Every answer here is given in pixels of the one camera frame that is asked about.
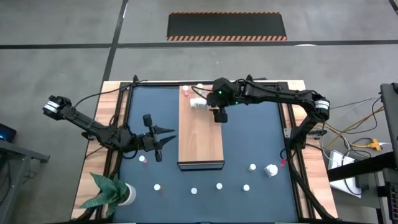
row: small red object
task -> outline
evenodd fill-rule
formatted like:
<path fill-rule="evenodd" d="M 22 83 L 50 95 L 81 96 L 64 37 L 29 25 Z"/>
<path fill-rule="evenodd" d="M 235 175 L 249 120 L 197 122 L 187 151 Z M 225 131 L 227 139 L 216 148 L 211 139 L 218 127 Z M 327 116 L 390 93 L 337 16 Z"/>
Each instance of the small red object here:
<path fill-rule="evenodd" d="M 282 159 L 282 161 L 280 162 L 280 166 L 281 166 L 281 167 L 284 166 L 285 163 L 286 163 L 286 159 Z"/>

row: white pot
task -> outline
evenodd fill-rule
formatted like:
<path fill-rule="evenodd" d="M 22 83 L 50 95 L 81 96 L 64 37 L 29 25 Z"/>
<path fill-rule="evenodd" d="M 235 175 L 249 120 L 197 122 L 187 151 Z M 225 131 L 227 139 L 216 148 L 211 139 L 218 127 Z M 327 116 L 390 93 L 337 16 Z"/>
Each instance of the white pot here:
<path fill-rule="evenodd" d="M 130 195 L 127 198 L 127 200 L 125 200 L 124 202 L 120 203 L 118 206 L 129 205 L 136 199 L 136 196 L 137 196 L 136 189 L 133 186 L 127 184 L 127 183 L 126 183 L 126 186 L 127 186 L 127 190 L 130 192 Z"/>

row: black cable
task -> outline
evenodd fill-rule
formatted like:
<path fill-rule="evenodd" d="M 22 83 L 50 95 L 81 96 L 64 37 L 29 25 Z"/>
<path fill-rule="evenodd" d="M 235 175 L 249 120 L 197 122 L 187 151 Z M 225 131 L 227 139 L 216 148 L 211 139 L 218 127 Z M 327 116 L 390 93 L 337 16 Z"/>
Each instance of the black cable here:
<path fill-rule="evenodd" d="M 193 92 L 195 92 L 198 96 L 202 97 L 203 99 L 206 99 L 206 97 L 204 97 L 202 94 L 200 94 L 198 91 L 195 90 L 196 88 L 199 89 L 196 86 L 191 86 L 191 89 L 192 89 Z"/>
<path fill-rule="evenodd" d="M 373 104 L 372 104 L 372 116 L 373 116 L 374 122 L 375 122 L 375 125 L 374 125 L 373 128 L 370 128 L 370 129 L 364 130 L 364 131 L 356 131 L 356 132 L 353 132 L 353 133 L 349 133 L 349 131 L 352 131 L 352 130 L 354 130 L 354 129 L 359 128 L 365 121 L 367 121 L 367 119 L 365 119 L 365 120 L 363 120 L 362 122 L 360 122 L 359 124 L 357 124 L 356 127 L 351 128 L 351 129 L 349 129 L 349 130 L 347 130 L 347 131 L 339 131 L 339 130 L 337 130 L 337 129 L 336 129 L 336 130 L 339 131 L 339 132 L 341 132 L 341 133 L 345 133 L 345 134 L 359 134 L 359 133 L 365 133 L 365 132 L 368 132 L 368 131 L 372 131 L 373 129 L 376 129 L 377 126 L 378 126 L 378 123 L 377 123 L 376 115 L 374 114 L 374 105 L 375 105 L 380 99 L 381 99 L 381 97 L 378 98 L 378 99 L 377 99 L 375 102 L 373 102 Z"/>
<path fill-rule="evenodd" d="M 135 158 L 135 156 L 137 155 L 137 153 L 138 153 L 138 150 L 136 150 L 136 152 L 134 153 L 134 155 L 132 155 L 131 157 L 127 157 L 127 156 L 125 156 L 125 155 L 122 154 L 122 158 L 123 158 L 123 159 L 133 159 L 133 158 Z"/>
<path fill-rule="evenodd" d="M 274 91 L 274 90 L 269 90 L 267 88 L 263 88 L 263 87 L 261 87 L 259 85 L 256 85 L 254 82 L 249 82 L 249 81 L 244 80 L 242 78 L 240 78 L 238 80 L 235 80 L 235 82 L 238 82 L 238 81 L 243 81 L 244 83 L 247 83 L 247 84 L 253 86 L 254 88 L 258 88 L 260 90 L 268 91 L 270 93 L 280 94 L 279 91 Z M 317 93 L 315 90 L 304 90 L 304 91 L 301 91 L 301 93 L 284 93 L 284 94 L 286 94 L 286 95 L 298 95 L 299 96 L 299 95 L 303 95 L 303 94 L 306 94 L 306 93 L 309 93 L 309 92 L 312 92 L 312 93 L 315 93 L 315 94 L 319 95 L 319 93 Z"/>
<path fill-rule="evenodd" d="M 111 90 L 111 91 L 106 91 L 106 92 L 101 92 L 101 93 L 92 94 L 92 95 L 90 95 L 90 96 L 86 96 L 86 97 L 84 97 L 83 99 L 81 99 L 79 102 L 77 102 L 77 104 L 75 104 L 74 108 L 76 108 L 81 102 L 83 102 L 83 101 L 85 101 L 85 100 L 87 100 L 87 99 L 89 99 L 89 98 L 91 98 L 91 97 L 99 96 L 99 95 L 102 95 L 102 94 L 112 93 L 112 92 L 114 92 L 114 91 L 118 91 L 118 90 L 121 90 L 121 89 L 123 89 L 123 88 L 129 88 L 129 87 L 133 86 L 134 84 L 137 84 L 137 83 L 140 83 L 140 82 L 144 82 L 144 81 L 148 81 L 148 80 L 141 80 L 141 81 L 138 81 L 138 82 L 135 82 L 135 83 L 132 82 L 132 83 L 126 85 L 126 86 L 122 86 L 122 87 L 120 87 L 120 88 L 117 88 L 117 89 L 114 89 L 114 90 Z"/>
<path fill-rule="evenodd" d="M 310 144 L 310 143 L 305 143 L 305 144 L 308 145 L 308 146 L 314 147 L 315 149 L 319 149 L 319 150 L 322 151 L 322 148 L 319 147 L 319 146 L 316 146 L 316 145 L 313 145 L 313 144 Z"/>
<path fill-rule="evenodd" d="M 30 164 L 29 164 L 29 170 L 28 174 L 25 176 L 25 180 L 22 182 L 22 184 L 26 183 L 28 180 L 34 179 L 37 176 L 37 172 L 31 171 Z"/>
<path fill-rule="evenodd" d="M 91 153 L 87 154 L 87 155 L 85 156 L 85 159 L 87 159 L 87 157 L 91 156 L 92 154 L 98 152 L 98 151 L 101 150 L 102 148 L 104 148 L 104 146 L 101 146 L 101 147 L 95 149 L 94 151 L 92 151 Z"/>
<path fill-rule="evenodd" d="M 285 159 L 285 158 L 283 157 L 283 155 L 282 155 L 282 153 L 283 153 L 284 151 L 286 151 L 286 148 L 283 148 L 283 149 L 279 152 L 279 157 L 280 157 L 282 160 Z M 293 152 L 292 158 L 296 155 L 296 153 L 297 153 L 297 150 L 295 150 L 295 151 Z"/>
<path fill-rule="evenodd" d="M 357 102 L 354 102 L 354 103 L 348 103 L 348 104 L 346 104 L 346 105 L 335 106 L 335 107 L 332 107 L 332 108 L 330 108 L 330 109 L 332 110 L 332 109 L 342 108 L 342 107 L 349 106 L 349 105 L 354 105 L 354 104 L 357 104 L 357 103 L 362 103 L 362 102 L 371 100 L 371 99 L 373 99 L 373 98 L 374 98 L 374 97 L 369 98 L 369 99 L 366 99 L 366 100 L 357 101 Z"/>
<path fill-rule="evenodd" d="M 205 88 L 200 88 L 200 87 L 197 87 L 197 86 L 193 86 L 193 87 L 195 87 L 198 90 L 213 91 L 213 90 L 209 90 L 209 89 L 205 89 Z"/>

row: wooden table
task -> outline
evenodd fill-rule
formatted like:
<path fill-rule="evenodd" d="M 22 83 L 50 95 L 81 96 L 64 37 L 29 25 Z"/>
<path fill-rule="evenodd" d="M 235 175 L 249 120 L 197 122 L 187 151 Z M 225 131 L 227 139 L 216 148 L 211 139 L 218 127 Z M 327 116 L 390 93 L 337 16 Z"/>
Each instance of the wooden table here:
<path fill-rule="evenodd" d="M 303 80 L 270 80 L 270 81 L 262 81 L 262 82 L 287 82 L 289 85 L 289 89 L 291 90 L 304 90 L 305 85 Z M 102 87 L 102 92 L 110 91 L 119 88 L 119 81 L 117 82 L 104 82 Z M 118 98 L 118 91 L 103 94 L 99 98 L 99 103 L 95 115 L 95 120 L 103 125 L 108 125 L 109 120 L 114 114 L 116 107 L 116 100 Z M 121 118 L 120 121 L 123 120 L 124 116 L 124 107 L 126 105 L 126 97 L 123 98 L 122 108 L 121 108 Z M 287 127 L 291 127 L 289 112 L 287 111 L 287 105 L 284 105 L 284 114 Z M 293 105 L 294 116 L 296 120 L 296 125 L 300 125 L 303 119 L 306 117 L 306 112 L 301 106 Z M 308 143 L 319 146 L 319 142 L 313 139 L 308 139 Z M 99 148 L 100 145 L 96 141 L 91 141 L 88 144 L 87 154 Z M 323 163 L 322 152 L 318 149 L 314 149 L 313 147 L 307 146 L 303 151 L 303 159 L 305 163 L 305 168 L 307 171 L 308 183 L 311 191 L 314 193 L 319 202 L 325 207 L 325 209 L 334 217 L 337 217 L 337 211 L 335 207 L 335 202 L 333 200 L 333 195 L 331 193 L 331 188 L 329 185 L 328 176 L 326 173 L 326 168 Z M 84 208 L 79 208 L 79 206 L 86 200 L 94 197 L 98 192 L 99 188 L 94 183 L 93 178 L 90 175 L 90 172 L 96 174 L 103 174 L 104 164 L 106 160 L 106 149 L 99 150 L 98 152 L 92 154 L 88 157 L 84 164 L 83 170 L 80 176 L 80 182 L 76 194 L 75 203 L 73 206 L 73 211 L 71 218 L 79 217 L 83 212 Z M 300 187 L 300 202 L 302 204 L 303 216 L 308 216 L 307 204 L 305 200 L 305 196 L 301 191 Z"/>

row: cable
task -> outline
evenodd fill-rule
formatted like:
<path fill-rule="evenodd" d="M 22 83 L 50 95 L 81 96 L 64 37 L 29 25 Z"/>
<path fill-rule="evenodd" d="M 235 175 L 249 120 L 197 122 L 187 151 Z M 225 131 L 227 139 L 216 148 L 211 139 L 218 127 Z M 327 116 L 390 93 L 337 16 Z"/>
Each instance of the cable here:
<path fill-rule="evenodd" d="M 283 157 L 283 155 L 282 155 L 282 153 L 283 153 L 284 151 L 286 151 L 286 148 L 283 148 L 283 149 L 279 152 L 279 157 L 280 157 L 282 160 L 285 159 L 285 158 Z M 295 150 L 295 151 L 293 152 L 292 158 L 296 155 L 296 153 L 297 153 L 297 150 Z"/>
<path fill-rule="evenodd" d="M 342 107 L 345 107 L 345 106 L 354 105 L 354 104 L 357 104 L 357 103 L 362 103 L 362 102 L 364 102 L 364 101 L 374 100 L 374 99 L 376 99 L 377 97 L 373 97 L 373 98 L 369 98 L 369 99 L 366 99 L 366 100 L 357 101 L 357 102 L 354 102 L 354 103 L 348 103 L 348 104 L 341 105 L 341 106 L 335 106 L 335 107 L 332 107 L 332 108 L 330 108 L 330 109 L 332 110 L 332 109 L 342 108 Z"/>
<path fill-rule="evenodd" d="M 140 82 L 146 82 L 146 81 L 148 81 L 148 80 L 141 80 L 141 81 L 138 81 L 138 82 L 135 82 L 135 83 L 132 82 L 132 83 L 130 83 L 129 85 L 122 86 L 122 87 L 120 87 L 120 88 L 117 88 L 117 89 L 114 89 L 114 90 L 111 90 L 111 91 L 106 91 L 106 92 L 101 92 L 101 93 L 92 94 L 92 95 L 90 95 L 90 96 L 86 96 L 86 97 L 84 97 L 83 99 L 81 99 L 79 102 L 77 102 L 77 104 L 75 104 L 74 108 L 76 108 L 81 102 L 83 102 L 83 101 L 85 101 L 85 100 L 87 100 L 87 99 L 89 99 L 89 98 L 91 98 L 91 97 L 99 96 L 99 95 L 102 95 L 102 94 L 112 93 L 112 92 L 114 92 L 114 91 L 118 91 L 118 90 L 121 90 L 121 89 L 123 89 L 123 88 L 128 88 L 128 87 L 131 87 L 131 86 L 134 85 L 134 84 L 137 84 L 137 83 L 140 83 Z"/>
<path fill-rule="evenodd" d="M 197 86 L 193 86 L 193 87 L 195 87 L 198 90 L 213 91 L 213 90 L 209 90 L 209 89 L 205 89 L 205 88 L 200 88 L 200 87 L 197 87 Z"/>
<path fill-rule="evenodd" d="M 354 124 L 348 126 L 348 127 L 347 127 L 346 129 L 344 129 L 343 131 L 339 131 L 339 130 L 333 128 L 334 130 L 339 131 L 340 133 L 337 135 L 336 138 L 334 138 L 334 140 L 332 140 L 332 141 L 326 146 L 326 148 L 329 147 L 329 146 L 331 146 L 343 133 L 346 133 L 346 134 L 357 134 L 357 133 L 363 133 L 363 132 L 366 132 L 366 131 L 370 131 L 370 130 L 372 130 L 372 129 L 375 129 L 375 128 L 377 127 L 377 120 L 376 120 L 375 114 L 383 110 L 383 106 L 382 106 L 382 107 L 380 107 L 379 109 L 377 109 L 376 111 L 374 111 L 374 105 L 376 104 L 376 102 L 377 102 L 378 100 L 379 100 L 379 99 L 377 99 L 377 100 L 373 103 L 373 105 L 372 105 L 372 113 L 369 114 L 369 115 L 367 115 L 367 116 L 364 117 L 363 119 L 361 119 L 361 120 L 355 122 Z M 351 130 L 353 130 L 353 129 L 355 129 L 355 128 L 358 128 L 359 125 L 361 125 L 362 123 L 364 123 L 364 122 L 365 122 L 367 119 L 369 119 L 371 116 L 373 116 L 373 117 L 375 118 L 375 121 L 376 121 L 376 126 L 375 126 L 374 128 L 369 129 L 369 130 L 366 130 L 366 131 L 357 132 L 357 133 L 347 133 L 347 131 L 351 131 Z"/>
<path fill-rule="evenodd" d="M 22 184 L 26 183 L 28 180 L 32 180 L 37 176 L 37 172 L 31 171 L 30 169 L 30 164 L 29 164 L 29 170 L 28 170 L 28 174 L 25 175 L 25 180 L 22 182 Z"/>
<path fill-rule="evenodd" d="M 195 90 L 196 88 L 199 89 L 199 90 L 204 90 L 204 89 L 198 88 L 196 86 L 191 86 L 191 89 L 192 89 L 193 92 L 195 92 L 198 96 L 202 97 L 203 99 L 206 99 L 206 97 L 204 97 L 202 94 L 200 94 L 198 91 Z"/>
<path fill-rule="evenodd" d="M 374 125 L 374 127 L 373 128 L 371 128 L 371 129 L 368 129 L 368 130 L 365 130 L 365 131 L 357 131 L 357 132 L 353 132 L 353 133 L 348 133 L 348 132 L 345 132 L 346 134 L 359 134 L 359 133 L 365 133 L 365 132 L 367 132 L 367 131 L 372 131 L 373 129 L 376 129 L 377 128 L 377 126 L 378 126 L 378 123 L 377 123 L 377 119 L 376 119 L 376 116 L 374 115 L 375 114 L 375 112 L 374 112 L 374 105 L 376 104 L 376 102 L 377 101 L 379 101 L 381 98 L 378 98 L 373 104 L 372 104 L 372 116 L 373 116 L 373 118 L 374 118 L 374 122 L 375 122 L 375 125 Z M 356 128 L 358 128 L 361 124 L 363 124 L 365 121 L 362 121 L 361 123 L 359 123 L 358 125 L 357 125 L 357 127 L 355 127 L 355 128 L 352 128 L 352 129 L 350 129 L 349 131 L 351 131 L 351 130 L 354 130 L 354 129 L 356 129 Z"/>
<path fill-rule="evenodd" d="M 138 150 L 136 150 L 136 152 L 134 153 L 134 155 L 132 155 L 131 157 L 127 157 L 127 156 L 125 156 L 125 155 L 122 154 L 122 158 L 123 158 L 123 159 L 133 159 L 133 158 L 135 158 L 135 157 L 137 156 L 137 153 L 138 153 Z"/>
<path fill-rule="evenodd" d="M 328 151 L 333 151 L 333 150 L 331 150 L 331 149 L 326 149 L 325 147 L 323 147 L 323 138 L 324 138 L 324 136 L 321 137 L 321 149 L 322 149 L 323 155 L 324 155 L 326 158 L 328 158 L 329 161 L 332 161 L 332 162 L 342 162 L 343 159 L 340 160 L 340 161 L 336 161 L 336 160 L 330 158 L 330 157 L 326 154 L 325 150 L 328 150 Z"/>
<path fill-rule="evenodd" d="M 102 148 L 104 148 L 104 146 L 101 146 L 101 147 L 95 149 L 94 151 L 92 151 L 91 153 L 87 154 L 87 155 L 85 156 L 85 159 L 87 159 L 87 157 L 91 156 L 92 154 L 98 152 L 98 151 L 101 150 Z"/>
<path fill-rule="evenodd" d="M 357 140 L 355 140 L 355 141 L 353 141 L 351 144 L 350 144 L 350 146 L 351 147 L 359 147 L 359 148 L 368 148 L 369 146 L 368 145 L 357 145 L 357 144 L 355 144 L 355 143 L 357 143 L 358 141 L 360 141 L 360 140 L 370 140 L 370 141 L 372 141 L 372 138 L 359 138 L 359 139 L 357 139 Z"/>
<path fill-rule="evenodd" d="M 270 92 L 270 93 L 280 94 L 280 92 L 278 92 L 278 91 L 274 91 L 274 90 L 269 90 L 269 89 L 267 89 L 267 88 L 263 88 L 263 87 L 261 87 L 261 86 L 259 86 L 259 85 L 254 84 L 253 82 L 249 82 L 249 81 L 244 80 L 244 79 L 242 79 L 242 78 L 240 78 L 240 79 L 238 79 L 238 80 L 235 80 L 234 83 L 236 83 L 236 82 L 238 82 L 238 81 L 243 81 L 244 83 L 247 83 L 247 84 L 253 86 L 254 88 L 257 88 L 257 89 L 260 89 L 260 90 L 268 91 L 268 92 Z M 284 93 L 284 94 L 286 94 L 286 95 L 297 95 L 297 96 L 299 96 L 299 95 L 303 95 L 303 94 L 310 93 L 310 92 L 319 95 L 319 93 L 317 93 L 315 90 L 302 90 L 301 93 Z"/>
<path fill-rule="evenodd" d="M 305 143 L 305 144 L 308 145 L 308 146 L 314 147 L 315 149 L 319 149 L 319 150 L 322 151 L 322 148 L 321 148 L 321 147 L 318 147 L 318 146 L 313 145 L 313 144 L 310 144 L 310 143 Z"/>
<path fill-rule="evenodd" d="M 350 108 L 349 110 L 347 110 L 347 111 L 345 111 L 344 113 L 342 113 L 337 119 L 341 118 L 342 116 L 344 116 L 346 113 L 350 112 L 351 110 L 353 110 L 353 109 L 355 109 L 355 108 L 357 108 L 357 107 L 359 107 L 359 106 L 361 106 L 361 105 L 363 105 L 363 104 L 365 104 L 365 103 L 367 103 L 367 102 L 369 102 L 369 101 L 371 101 L 371 100 L 374 100 L 374 99 L 376 99 L 376 98 L 379 98 L 379 96 L 378 96 L 378 97 L 371 98 L 370 100 L 364 101 L 364 102 L 362 102 L 362 103 L 360 103 L 360 104 L 358 104 L 358 105 L 356 105 L 356 106 Z"/>

